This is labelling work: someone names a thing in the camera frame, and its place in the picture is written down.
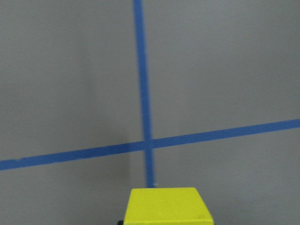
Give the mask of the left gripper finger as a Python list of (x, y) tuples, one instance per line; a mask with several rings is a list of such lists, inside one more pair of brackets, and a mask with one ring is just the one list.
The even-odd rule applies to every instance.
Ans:
[(120, 220), (117, 222), (117, 225), (123, 225), (124, 221), (123, 220)]

